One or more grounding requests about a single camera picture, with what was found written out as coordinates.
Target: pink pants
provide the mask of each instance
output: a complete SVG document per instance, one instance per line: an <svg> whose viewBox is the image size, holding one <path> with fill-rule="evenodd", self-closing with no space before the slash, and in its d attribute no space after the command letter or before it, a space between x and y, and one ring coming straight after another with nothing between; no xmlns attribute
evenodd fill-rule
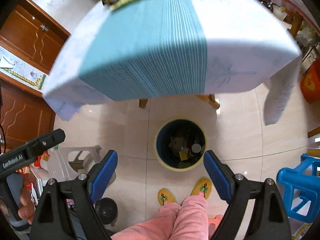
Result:
<svg viewBox="0 0 320 240"><path fill-rule="evenodd" d="M112 240L208 240L207 201L187 197L182 206L167 203L151 220L114 234Z"/></svg>

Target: hand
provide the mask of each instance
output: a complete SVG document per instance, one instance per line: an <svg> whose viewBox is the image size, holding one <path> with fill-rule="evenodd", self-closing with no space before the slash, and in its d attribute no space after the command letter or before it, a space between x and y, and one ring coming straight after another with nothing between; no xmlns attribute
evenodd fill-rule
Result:
<svg viewBox="0 0 320 240"><path fill-rule="evenodd" d="M28 185L34 182L33 176L29 173L23 174L23 185ZM30 190L26 187L23 187L20 192L20 202L23 205L18 210L18 215L28 221L29 224L32 224L33 216L35 214L35 206L31 201Z"/></svg>

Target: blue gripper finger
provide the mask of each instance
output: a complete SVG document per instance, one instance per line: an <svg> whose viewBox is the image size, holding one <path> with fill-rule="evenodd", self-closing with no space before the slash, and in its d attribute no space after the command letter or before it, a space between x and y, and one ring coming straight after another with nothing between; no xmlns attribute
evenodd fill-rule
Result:
<svg viewBox="0 0 320 240"><path fill-rule="evenodd" d="M203 163L219 197L230 204L235 192L234 173L228 165L220 162L212 150L204 153Z"/></svg>
<svg viewBox="0 0 320 240"><path fill-rule="evenodd" d="M114 150L110 150L102 161L95 164L89 171L87 189L92 203L102 198L117 165L118 154Z"/></svg>

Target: wooden cabinet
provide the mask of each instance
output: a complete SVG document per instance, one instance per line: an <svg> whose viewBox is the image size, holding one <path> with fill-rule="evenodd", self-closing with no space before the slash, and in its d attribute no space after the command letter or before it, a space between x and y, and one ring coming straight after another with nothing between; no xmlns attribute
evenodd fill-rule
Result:
<svg viewBox="0 0 320 240"><path fill-rule="evenodd" d="M31 0L21 0L0 30L0 41L13 54L48 74L69 35Z"/></svg>
<svg viewBox="0 0 320 240"><path fill-rule="evenodd" d="M48 74L69 35L31 0L20 0L0 30L0 45ZM53 130L55 113L41 98L40 91L2 72L0 79L0 122L8 149Z"/></svg>
<svg viewBox="0 0 320 240"><path fill-rule="evenodd" d="M1 81L3 106L0 122L7 148L52 131L55 113L39 97L31 95L5 81Z"/></svg>

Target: wooden door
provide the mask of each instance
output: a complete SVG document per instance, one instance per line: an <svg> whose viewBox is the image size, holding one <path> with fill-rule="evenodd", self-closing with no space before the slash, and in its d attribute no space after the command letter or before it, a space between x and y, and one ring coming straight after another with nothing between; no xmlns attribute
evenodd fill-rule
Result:
<svg viewBox="0 0 320 240"><path fill-rule="evenodd" d="M1 81L3 106L0 122L7 148L14 148L53 130L55 113L47 103Z"/></svg>
<svg viewBox="0 0 320 240"><path fill-rule="evenodd" d="M36 67L45 73L49 73L65 42L21 5L15 7L4 23L0 40L37 63Z"/></svg>

